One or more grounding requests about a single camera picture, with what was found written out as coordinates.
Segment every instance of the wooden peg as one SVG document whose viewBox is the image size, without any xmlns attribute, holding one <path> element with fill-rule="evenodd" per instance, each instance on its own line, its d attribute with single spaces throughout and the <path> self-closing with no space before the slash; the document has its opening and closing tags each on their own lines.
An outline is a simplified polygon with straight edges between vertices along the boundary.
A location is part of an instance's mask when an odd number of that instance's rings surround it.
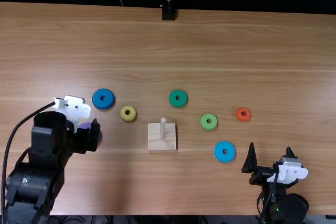
<svg viewBox="0 0 336 224">
<path fill-rule="evenodd" d="M 148 150 L 175 151 L 176 150 L 175 123 L 166 123 L 166 118 L 161 118 L 160 123 L 149 123 Z"/>
</svg>

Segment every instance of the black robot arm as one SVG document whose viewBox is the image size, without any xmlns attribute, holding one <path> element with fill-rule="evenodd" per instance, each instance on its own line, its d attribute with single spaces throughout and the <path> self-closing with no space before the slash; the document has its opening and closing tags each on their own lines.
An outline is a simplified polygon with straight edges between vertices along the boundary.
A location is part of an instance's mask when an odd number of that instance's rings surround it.
<svg viewBox="0 0 336 224">
<path fill-rule="evenodd" d="M 78 128 L 74 133 L 65 115 L 37 114 L 31 131 L 32 146 L 19 158 L 6 182 L 6 223 L 45 223 L 64 184 L 68 159 L 73 153 L 96 151 L 99 133 L 96 119 L 90 129 Z M 22 163 L 26 154 L 29 161 Z"/>
<path fill-rule="evenodd" d="M 286 149 L 286 155 L 272 167 L 258 166 L 254 144 L 250 143 L 245 163 L 241 169 L 242 173 L 252 173 L 249 183 L 261 186 L 261 194 L 257 200 L 262 198 L 263 210 L 258 223 L 264 224 L 302 224 L 309 209 L 305 198 L 297 194 L 288 194 L 286 189 L 297 184 L 297 177 L 304 178 L 308 174 L 290 147 Z"/>
</svg>

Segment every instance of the wood grain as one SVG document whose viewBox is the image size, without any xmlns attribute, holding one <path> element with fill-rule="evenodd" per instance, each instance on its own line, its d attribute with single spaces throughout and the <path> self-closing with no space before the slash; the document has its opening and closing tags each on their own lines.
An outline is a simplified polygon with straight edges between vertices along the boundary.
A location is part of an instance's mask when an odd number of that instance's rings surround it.
<svg viewBox="0 0 336 224">
<path fill-rule="evenodd" d="M 336 16 L 0 3 L 1 157 L 23 117 L 66 94 L 87 99 L 112 90 L 115 106 L 92 107 L 103 142 L 74 154 L 53 214 L 254 215 L 260 188 L 241 168 L 250 142 L 260 165 L 291 146 L 309 170 L 289 191 L 309 214 L 336 209 Z M 170 106 L 173 89 L 186 107 Z M 119 117 L 134 106 L 137 119 Z M 237 108 L 251 110 L 249 122 Z M 211 132 L 204 113 L 218 118 Z M 148 123 L 175 122 L 178 151 L 148 153 Z M 17 132 L 8 172 L 30 144 L 32 121 Z M 220 141 L 236 146 L 230 164 L 214 157 Z"/>
</svg>

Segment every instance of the green ring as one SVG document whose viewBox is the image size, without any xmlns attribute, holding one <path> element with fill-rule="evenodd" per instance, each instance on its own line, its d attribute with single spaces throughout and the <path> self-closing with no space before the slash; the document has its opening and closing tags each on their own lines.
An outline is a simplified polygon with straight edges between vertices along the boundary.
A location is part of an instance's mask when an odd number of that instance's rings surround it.
<svg viewBox="0 0 336 224">
<path fill-rule="evenodd" d="M 179 89 L 173 90 L 169 95 L 169 102 L 173 107 L 176 108 L 183 107 L 188 102 L 187 93 Z"/>
<path fill-rule="evenodd" d="M 215 127 L 217 127 L 217 124 L 218 120 L 215 115 L 205 114 L 201 118 L 201 126 L 207 131 L 213 130 Z"/>
</svg>

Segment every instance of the yellow ring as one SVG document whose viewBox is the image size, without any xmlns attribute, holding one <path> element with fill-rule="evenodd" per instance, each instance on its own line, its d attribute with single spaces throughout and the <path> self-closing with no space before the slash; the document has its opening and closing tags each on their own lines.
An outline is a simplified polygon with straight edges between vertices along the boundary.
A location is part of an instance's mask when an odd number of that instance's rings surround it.
<svg viewBox="0 0 336 224">
<path fill-rule="evenodd" d="M 132 106 L 125 106 L 120 110 L 120 116 L 121 119 L 123 119 L 126 122 L 134 120 L 136 117 L 136 111 L 135 108 Z"/>
</svg>

